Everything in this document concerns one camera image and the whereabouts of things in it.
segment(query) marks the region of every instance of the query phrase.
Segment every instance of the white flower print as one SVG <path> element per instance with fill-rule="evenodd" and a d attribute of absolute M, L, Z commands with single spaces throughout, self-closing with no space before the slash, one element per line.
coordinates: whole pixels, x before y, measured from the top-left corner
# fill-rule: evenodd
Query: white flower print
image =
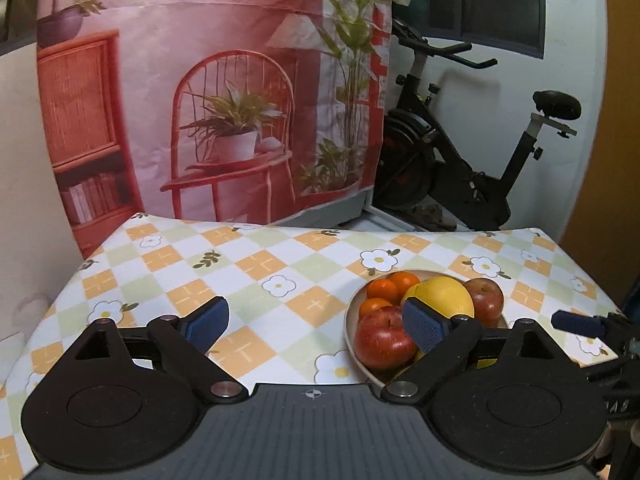
<path fill-rule="evenodd" d="M 282 298 L 296 288 L 296 282 L 277 274 L 262 284 L 262 288 L 276 298 Z"/>
<path fill-rule="evenodd" d="M 334 355 L 324 354 L 316 358 L 316 384 L 353 384 L 360 382 L 358 372 L 354 369 L 347 350 L 340 350 Z"/>
<path fill-rule="evenodd" d="M 88 323 L 92 323 L 101 317 L 109 317 L 117 324 L 122 321 L 121 308 L 122 303 L 119 301 L 101 301 L 100 303 L 96 303 L 94 310 L 86 320 Z"/>
<path fill-rule="evenodd" d="M 569 283 L 571 283 L 571 286 L 576 292 L 586 292 L 588 290 L 584 282 L 578 278 L 569 280 Z"/>
<path fill-rule="evenodd" d="M 140 247 L 143 249 L 149 249 L 151 247 L 158 247 L 161 243 L 161 235 L 147 235 L 140 240 Z"/>
<path fill-rule="evenodd" d="M 582 337 L 577 335 L 575 337 L 578 340 L 578 345 L 580 345 L 580 350 L 582 350 L 585 354 L 591 354 L 598 356 L 603 353 L 602 341 L 599 339 L 592 339 L 591 337 Z"/>
<path fill-rule="evenodd" d="M 527 260 L 534 264 L 538 263 L 540 260 L 534 253 L 530 253 L 529 251 L 520 251 L 520 256 L 522 256 L 523 260 Z"/>
<path fill-rule="evenodd" d="M 231 228 L 234 231 L 238 231 L 238 230 L 242 230 L 242 231 L 253 231 L 254 229 L 257 229 L 258 227 L 261 227 L 259 225 L 256 224 L 233 224 L 231 226 Z"/>
<path fill-rule="evenodd" d="M 360 253 L 360 257 L 362 258 L 362 265 L 364 267 L 367 267 L 367 269 L 375 269 L 379 272 L 389 272 L 391 268 L 398 263 L 398 259 L 384 249 L 363 251 Z"/>
<path fill-rule="evenodd" d="M 478 274 L 483 274 L 489 278 L 495 278 L 500 272 L 500 266 L 494 264 L 491 258 L 480 256 L 479 258 L 471 258 L 471 268 Z"/>
<path fill-rule="evenodd" d="M 31 392 L 35 389 L 36 386 L 38 386 L 43 377 L 44 374 L 39 374 L 37 372 L 31 373 L 31 375 L 29 376 L 29 380 L 27 381 L 27 386 L 25 388 L 27 395 L 31 395 Z"/>

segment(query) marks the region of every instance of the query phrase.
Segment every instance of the gray ribbed plate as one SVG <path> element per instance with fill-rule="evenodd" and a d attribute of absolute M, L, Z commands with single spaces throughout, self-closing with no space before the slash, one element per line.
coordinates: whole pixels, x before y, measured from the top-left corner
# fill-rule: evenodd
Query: gray ribbed plate
<path fill-rule="evenodd" d="M 43 465 L 28 480 L 97 477 Z M 518 478 L 462 460 L 436 439 L 417 410 L 385 404 L 364 384 L 261 384 L 241 404 L 211 408 L 191 437 L 164 458 L 99 477 L 109 480 Z M 535 478 L 596 477 L 585 467 L 576 466 Z"/>

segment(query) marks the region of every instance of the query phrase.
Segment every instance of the bookshelf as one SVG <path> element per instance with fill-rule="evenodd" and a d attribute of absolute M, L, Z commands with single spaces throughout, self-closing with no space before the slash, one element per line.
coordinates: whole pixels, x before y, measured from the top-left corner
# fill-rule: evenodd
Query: bookshelf
<path fill-rule="evenodd" d="M 118 31 L 39 50 L 38 82 L 60 197 L 88 257 L 143 209 L 122 118 Z"/>

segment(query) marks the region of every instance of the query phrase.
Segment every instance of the white flower pot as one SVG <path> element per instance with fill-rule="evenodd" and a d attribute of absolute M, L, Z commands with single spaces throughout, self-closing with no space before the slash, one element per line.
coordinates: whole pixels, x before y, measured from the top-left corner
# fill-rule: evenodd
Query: white flower pot
<path fill-rule="evenodd" d="M 215 151 L 220 162 L 236 162 L 254 158 L 258 132 L 247 132 L 230 137 L 216 137 Z"/>

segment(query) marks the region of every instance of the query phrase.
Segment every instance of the purple flower pot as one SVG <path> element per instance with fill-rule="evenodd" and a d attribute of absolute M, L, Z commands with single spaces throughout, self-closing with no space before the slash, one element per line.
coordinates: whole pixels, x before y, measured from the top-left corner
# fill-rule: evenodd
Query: purple flower pot
<path fill-rule="evenodd" d="M 38 46 L 46 48 L 72 40 L 80 32 L 83 18 L 81 8 L 77 5 L 40 18 L 37 28 Z"/>

